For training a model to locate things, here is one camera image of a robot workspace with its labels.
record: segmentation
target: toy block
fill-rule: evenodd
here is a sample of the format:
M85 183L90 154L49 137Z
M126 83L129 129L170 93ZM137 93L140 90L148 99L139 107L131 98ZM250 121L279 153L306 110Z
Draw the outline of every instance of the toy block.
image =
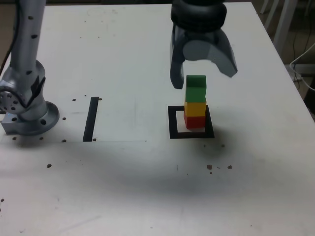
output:
M206 107L206 102L185 102L184 106L187 117L204 117Z
M206 116L203 117L187 117L184 112L184 120L187 129L203 128L206 123Z
M206 101L207 81L204 75L186 76L186 102Z

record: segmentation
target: cable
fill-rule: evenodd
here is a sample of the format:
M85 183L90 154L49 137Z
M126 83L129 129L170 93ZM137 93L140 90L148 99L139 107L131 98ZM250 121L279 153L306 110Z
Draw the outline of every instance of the cable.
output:
M1 67L0 67L0 76L3 72L3 69L4 69L4 66L6 64L6 61L8 60L8 57L13 49L13 46L16 42L16 39L18 37L18 32L19 32L19 27L20 27L20 9L21 9L21 6L20 6L20 1L19 0L15 0L15 5L16 5L16 27L15 27L15 33L14 33L14 36L13 36L13 40L12 40L12 43L9 47L9 50L7 51L4 59L3 59L3 62L1 64Z
M299 56L297 59L295 59L293 62L290 63L289 67L290 67L290 69L291 69L294 73L297 73L298 75L300 75L298 72L296 72L296 71L291 67L292 64L295 63L297 60L299 60L299 59L300 59L302 56L304 56L306 53L308 53L309 50L312 49L312 47L314 47L314 46L315 46L315 43L314 43L306 52L304 52L301 56ZM302 81L305 83L305 85L306 85L310 90L315 91L314 88L310 87L310 86L306 83L306 81L304 80L304 78L303 78L302 76L301 76L301 79L302 79Z
M309 34L308 34L308 37L307 37L307 40L306 40L306 44L305 44L303 53L305 53L305 51L306 51L307 45L309 43L309 40L310 40L310 37L311 37L311 34L312 34L312 24L313 24L312 23L312 15L311 15L311 11L309 11L309 28L310 28L310 30L309 30ZM296 36L297 36L298 33L299 33L299 30L297 30L296 33L295 33L294 40L293 40L293 45L292 45L292 47L293 47L293 58L294 59L295 59L295 47L294 47L294 45L295 45L295 40L296 40ZM294 65L293 65L294 71L296 71L295 67L296 67L297 62L294 63ZM299 80L298 80L298 78L296 76L296 72L294 73L293 82L294 83L296 83L296 82L298 83L298 90L299 90L300 89L300 82L299 82Z

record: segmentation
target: chair leg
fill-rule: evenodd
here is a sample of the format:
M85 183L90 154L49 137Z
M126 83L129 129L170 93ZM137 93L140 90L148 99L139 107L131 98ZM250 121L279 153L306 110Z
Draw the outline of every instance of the chair leg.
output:
M275 14L275 11L277 9L277 6L278 6L278 3L279 3L279 0L274 0L274 3L272 4L272 7L271 7L271 10L269 12L269 15L268 15L268 18L265 22L265 29L267 30L269 25L270 25L270 22Z
M260 13L261 13L261 14L264 14L264 13L265 13L265 10L266 10L268 1L269 1L269 0L264 0L264 4L262 5L262 8L261 8L261 10L260 10Z
M308 16L309 15L311 5L312 5L312 0L309 0L307 5L306 5L304 16Z
M284 47L287 33L289 32L289 27L292 22L294 10L296 8L296 4L297 0L284 1L283 9L281 12L280 20L274 38L274 46L278 54L281 54L282 49Z

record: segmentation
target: white table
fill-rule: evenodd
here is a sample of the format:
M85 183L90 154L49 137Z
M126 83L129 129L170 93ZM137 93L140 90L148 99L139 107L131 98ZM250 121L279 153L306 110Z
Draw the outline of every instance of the white table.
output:
M184 68L207 75L209 140L169 139L167 106L185 96L169 79L170 5L46 8L44 96L66 120L44 140L1 129L1 236L315 234L314 122L252 4L226 6L238 73Z

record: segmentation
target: yellow block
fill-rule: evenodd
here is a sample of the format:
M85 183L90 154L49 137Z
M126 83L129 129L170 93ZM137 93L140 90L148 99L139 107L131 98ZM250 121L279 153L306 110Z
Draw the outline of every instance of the yellow block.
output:
M185 102L185 114L187 117L204 117L206 107L207 102Z

